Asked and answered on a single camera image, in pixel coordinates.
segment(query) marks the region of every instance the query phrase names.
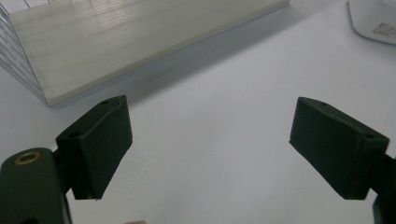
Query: white surface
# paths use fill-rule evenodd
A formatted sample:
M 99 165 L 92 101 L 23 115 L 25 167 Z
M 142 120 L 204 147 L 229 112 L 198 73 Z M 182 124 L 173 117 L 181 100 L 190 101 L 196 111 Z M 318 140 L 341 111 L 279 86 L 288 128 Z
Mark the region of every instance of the white surface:
M 29 7 L 37 7 L 51 2 L 52 0 L 0 0 L 8 13 L 21 11 Z
M 63 0 L 9 18 L 55 105 L 288 2 Z
M 349 0 L 355 30 L 368 38 L 396 44 L 394 0 Z
M 47 108 L 0 76 L 0 159 L 54 138 L 103 99 L 126 94 L 134 143 L 103 200 L 68 194 L 75 224 L 373 224 L 288 143 L 298 96 L 336 106 L 393 140 L 396 48 L 356 34 L 347 1 L 293 0 Z

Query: white table surface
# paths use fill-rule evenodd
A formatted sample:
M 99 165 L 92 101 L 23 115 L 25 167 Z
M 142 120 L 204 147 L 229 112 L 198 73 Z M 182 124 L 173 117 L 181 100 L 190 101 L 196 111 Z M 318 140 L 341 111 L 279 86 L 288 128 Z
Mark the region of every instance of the white table surface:
M 56 149 L 83 113 L 126 94 L 134 143 L 101 201 L 68 193 L 75 224 L 369 224 L 375 194 L 344 201 L 290 128 L 305 96 L 396 139 L 395 68 L 396 46 L 356 34 L 346 0 L 292 0 L 55 107 L 1 71 L 0 161 Z

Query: screw hole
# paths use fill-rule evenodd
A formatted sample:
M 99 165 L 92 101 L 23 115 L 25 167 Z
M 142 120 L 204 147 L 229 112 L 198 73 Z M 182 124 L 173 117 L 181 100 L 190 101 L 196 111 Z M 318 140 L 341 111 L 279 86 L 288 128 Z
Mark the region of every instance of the screw hole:
M 35 218 L 29 218 L 29 219 L 24 220 L 20 224 L 38 224 L 38 221 Z
M 16 160 L 15 164 L 17 165 L 26 165 L 37 161 L 40 158 L 41 154 L 39 152 L 26 152 L 20 155 Z
M 366 137 L 371 138 L 371 139 L 375 138 L 375 136 L 373 134 L 366 134 Z
M 74 132 L 69 134 L 69 138 L 77 138 L 79 137 L 80 133 L 79 132 Z

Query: white object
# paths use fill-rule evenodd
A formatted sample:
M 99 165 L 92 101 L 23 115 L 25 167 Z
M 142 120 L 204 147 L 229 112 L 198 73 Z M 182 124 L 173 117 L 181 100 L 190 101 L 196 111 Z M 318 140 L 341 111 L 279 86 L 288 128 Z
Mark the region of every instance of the white object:
M 349 0 L 349 9 L 359 34 L 396 44 L 396 0 Z
M 55 105 L 289 0 L 64 0 L 10 14 Z

